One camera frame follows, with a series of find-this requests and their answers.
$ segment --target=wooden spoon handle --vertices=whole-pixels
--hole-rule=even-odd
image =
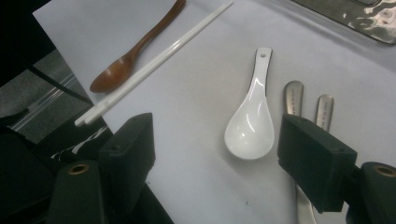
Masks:
[[[177,0],[172,8],[166,13],[162,20],[155,25],[139,42],[130,50],[137,54],[152,38],[158,35],[165,27],[167,27],[180,13],[181,9],[186,6],[186,0]]]

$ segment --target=wooden spoon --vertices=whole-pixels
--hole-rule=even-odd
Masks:
[[[118,58],[103,71],[91,84],[92,92],[113,91],[131,75],[141,49],[156,35],[158,35],[180,13],[186,5],[186,0],[177,0],[169,12],[155,25],[137,44],[122,57]]]

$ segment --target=wooden spoon bowl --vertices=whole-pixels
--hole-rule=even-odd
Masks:
[[[90,91],[105,92],[113,91],[128,77],[134,70],[134,62],[139,55],[141,49],[155,36],[157,36],[166,26],[168,26],[183,7],[186,5],[186,0],[177,0],[169,12],[157,23],[137,44],[130,49],[126,54],[118,58],[105,71],[103,71],[91,84]]]

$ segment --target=black cable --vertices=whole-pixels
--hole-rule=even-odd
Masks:
[[[41,72],[40,70],[38,70],[37,68],[35,68],[33,65],[29,64],[28,62],[26,62],[21,56],[19,56],[18,54],[16,54],[12,49],[10,49],[8,46],[4,45],[2,43],[2,46],[5,49],[8,49],[8,51],[12,54],[12,56],[14,57],[14,59],[20,63],[21,65],[23,65],[24,67],[26,67],[29,71],[31,71],[33,74],[35,74],[36,76],[40,77],[41,79],[43,79],[44,81],[47,81],[49,84],[51,84],[52,86],[58,88],[59,90],[63,91],[66,94],[69,94],[70,96],[75,97],[76,99],[83,101],[89,105],[93,105],[93,103],[91,102],[90,99],[87,99],[84,96],[81,96],[80,94],[74,92],[74,91],[70,91],[69,89],[67,89],[65,86],[63,86],[62,84],[58,83],[57,81],[55,81],[54,79],[52,79],[51,77],[47,76],[46,74],[44,74],[43,72]]]

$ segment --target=spoon bowl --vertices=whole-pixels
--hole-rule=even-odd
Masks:
[[[122,57],[118,58],[105,71],[103,71],[91,84],[90,91],[113,91],[124,83],[134,70],[134,62],[142,48],[157,36],[186,5],[186,0],[177,0],[169,12],[157,23],[137,44]]]
[[[274,144],[274,125],[265,95],[271,54],[271,49],[257,49],[249,91],[228,123],[224,134],[227,148],[236,157],[244,160],[255,160],[264,156]]]

